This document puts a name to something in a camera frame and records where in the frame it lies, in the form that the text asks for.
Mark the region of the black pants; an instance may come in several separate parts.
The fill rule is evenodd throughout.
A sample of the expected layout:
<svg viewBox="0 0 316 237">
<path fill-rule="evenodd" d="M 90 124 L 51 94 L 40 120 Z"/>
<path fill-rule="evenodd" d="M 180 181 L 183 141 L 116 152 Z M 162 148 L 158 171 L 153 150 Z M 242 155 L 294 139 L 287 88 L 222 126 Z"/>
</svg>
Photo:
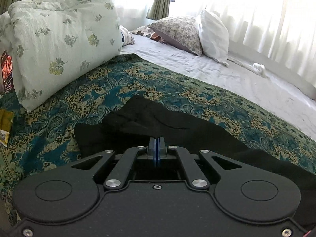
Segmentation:
<svg viewBox="0 0 316 237">
<path fill-rule="evenodd" d="M 302 192 L 315 190 L 315 175 L 290 162 L 282 162 L 260 149 L 250 149 L 222 127 L 183 112 L 170 111 L 139 95 L 99 124 L 77 123 L 74 128 L 81 157 L 111 149 L 118 153 L 146 146 L 150 138 L 164 137 L 168 145 L 191 153 L 202 149 L 259 167 L 292 180 Z"/>
</svg>

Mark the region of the teal paisley bedspread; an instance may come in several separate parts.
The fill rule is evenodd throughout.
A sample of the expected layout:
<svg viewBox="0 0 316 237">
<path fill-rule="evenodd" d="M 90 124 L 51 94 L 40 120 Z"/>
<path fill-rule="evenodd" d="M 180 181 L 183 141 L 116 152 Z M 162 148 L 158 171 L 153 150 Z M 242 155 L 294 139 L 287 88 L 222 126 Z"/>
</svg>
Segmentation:
<svg viewBox="0 0 316 237">
<path fill-rule="evenodd" d="M 96 124 L 137 94 L 171 111 L 210 121 L 250 148 L 315 172 L 315 142 L 272 113 L 235 93 L 135 54 L 119 55 L 32 112 L 20 105 L 14 92 L 1 97 L 1 108 L 14 114 L 8 146 L 1 147 L 1 200 L 11 225 L 20 220 L 12 203 L 14 186 L 26 176 L 79 159 L 75 125 Z"/>
</svg>

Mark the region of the striped cloth behind quilt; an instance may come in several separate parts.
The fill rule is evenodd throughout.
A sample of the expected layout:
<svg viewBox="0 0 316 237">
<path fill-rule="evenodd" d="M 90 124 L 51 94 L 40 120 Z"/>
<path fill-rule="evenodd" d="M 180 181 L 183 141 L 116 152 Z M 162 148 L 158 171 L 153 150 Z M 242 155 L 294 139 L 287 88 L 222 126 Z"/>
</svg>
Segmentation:
<svg viewBox="0 0 316 237">
<path fill-rule="evenodd" d="M 122 35 L 122 43 L 123 46 L 129 45 L 129 44 L 134 44 L 134 37 L 132 34 L 122 25 L 120 25 L 120 32 Z"/>
</svg>

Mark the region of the purple floral pillow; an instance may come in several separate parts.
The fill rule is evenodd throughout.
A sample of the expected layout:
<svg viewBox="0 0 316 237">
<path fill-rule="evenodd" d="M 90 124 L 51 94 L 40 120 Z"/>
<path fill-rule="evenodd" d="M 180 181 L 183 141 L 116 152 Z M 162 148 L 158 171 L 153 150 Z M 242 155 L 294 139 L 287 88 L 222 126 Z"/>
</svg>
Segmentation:
<svg viewBox="0 0 316 237">
<path fill-rule="evenodd" d="M 148 25 L 158 36 L 180 50 L 202 55 L 196 20 L 193 17 L 166 17 Z"/>
</svg>

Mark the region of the white pillow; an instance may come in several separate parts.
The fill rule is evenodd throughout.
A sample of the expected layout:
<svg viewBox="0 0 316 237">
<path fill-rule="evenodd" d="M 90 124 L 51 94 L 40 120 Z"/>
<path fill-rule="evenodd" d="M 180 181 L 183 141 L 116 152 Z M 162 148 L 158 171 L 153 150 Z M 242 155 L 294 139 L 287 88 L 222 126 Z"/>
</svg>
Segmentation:
<svg viewBox="0 0 316 237">
<path fill-rule="evenodd" d="M 227 66 L 229 32 L 221 19 L 207 8 L 196 17 L 196 27 L 203 53 L 214 61 Z"/>
</svg>

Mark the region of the white bed sheet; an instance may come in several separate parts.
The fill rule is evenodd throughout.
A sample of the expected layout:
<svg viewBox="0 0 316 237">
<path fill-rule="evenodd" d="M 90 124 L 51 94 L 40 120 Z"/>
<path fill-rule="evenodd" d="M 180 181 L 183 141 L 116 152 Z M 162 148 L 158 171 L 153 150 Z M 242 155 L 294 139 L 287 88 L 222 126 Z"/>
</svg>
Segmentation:
<svg viewBox="0 0 316 237">
<path fill-rule="evenodd" d="M 223 66 L 206 56 L 140 35 L 134 39 L 135 43 L 124 46 L 122 53 L 135 53 L 156 65 L 236 93 L 315 139 L 315 101 L 275 74 L 267 72 L 262 77 L 233 62 Z"/>
</svg>

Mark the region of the small white rolled cloth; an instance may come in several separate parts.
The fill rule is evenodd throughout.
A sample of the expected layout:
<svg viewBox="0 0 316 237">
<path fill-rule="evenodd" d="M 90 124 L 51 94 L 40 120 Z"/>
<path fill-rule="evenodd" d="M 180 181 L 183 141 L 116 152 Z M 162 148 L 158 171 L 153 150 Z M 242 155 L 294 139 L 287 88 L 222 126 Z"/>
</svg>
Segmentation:
<svg viewBox="0 0 316 237">
<path fill-rule="evenodd" d="M 266 75 L 266 68 L 264 65 L 262 64 L 258 64 L 258 63 L 254 63 L 252 65 L 252 69 L 253 69 L 253 72 L 256 74 L 256 75 L 259 75 L 263 78 L 266 78 L 267 75 Z"/>
</svg>

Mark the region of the green curtain by pillows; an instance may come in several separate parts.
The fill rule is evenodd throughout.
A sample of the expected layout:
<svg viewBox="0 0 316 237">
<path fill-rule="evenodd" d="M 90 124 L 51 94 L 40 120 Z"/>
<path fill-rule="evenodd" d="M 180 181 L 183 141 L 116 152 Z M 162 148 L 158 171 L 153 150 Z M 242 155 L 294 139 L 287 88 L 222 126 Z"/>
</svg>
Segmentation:
<svg viewBox="0 0 316 237">
<path fill-rule="evenodd" d="M 170 0 L 154 0 L 147 13 L 147 19 L 160 20 L 169 16 Z"/>
</svg>

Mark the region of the green floral folded quilt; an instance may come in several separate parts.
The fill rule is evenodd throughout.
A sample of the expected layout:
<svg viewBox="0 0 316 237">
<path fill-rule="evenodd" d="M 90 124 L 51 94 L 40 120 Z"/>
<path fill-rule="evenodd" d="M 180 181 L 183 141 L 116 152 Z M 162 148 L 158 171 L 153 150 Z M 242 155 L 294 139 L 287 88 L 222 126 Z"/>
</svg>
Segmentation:
<svg viewBox="0 0 316 237">
<path fill-rule="evenodd" d="M 33 111 L 123 46 L 112 0 L 24 0 L 1 15 L 19 103 Z"/>
</svg>

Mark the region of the red black booklet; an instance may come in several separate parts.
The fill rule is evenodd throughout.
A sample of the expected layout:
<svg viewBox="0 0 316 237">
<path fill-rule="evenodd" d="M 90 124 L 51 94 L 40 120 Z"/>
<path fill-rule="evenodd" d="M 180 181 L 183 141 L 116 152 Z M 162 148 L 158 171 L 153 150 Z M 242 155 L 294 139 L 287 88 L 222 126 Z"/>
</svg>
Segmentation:
<svg viewBox="0 0 316 237">
<path fill-rule="evenodd" d="M 1 56 L 1 93 L 9 93 L 14 89 L 12 69 L 12 57 L 4 51 Z"/>
</svg>

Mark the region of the white sheer curtain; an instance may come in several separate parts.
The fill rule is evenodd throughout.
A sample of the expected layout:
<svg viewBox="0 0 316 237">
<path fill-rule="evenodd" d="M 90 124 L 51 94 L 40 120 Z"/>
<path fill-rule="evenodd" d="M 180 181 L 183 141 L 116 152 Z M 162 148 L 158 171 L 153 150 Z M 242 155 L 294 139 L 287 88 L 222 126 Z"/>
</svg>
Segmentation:
<svg viewBox="0 0 316 237">
<path fill-rule="evenodd" d="M 315 0 L 172 0 L 172 15 L 216 13 L 230 40 L 315 84 Z"/>
</svg>

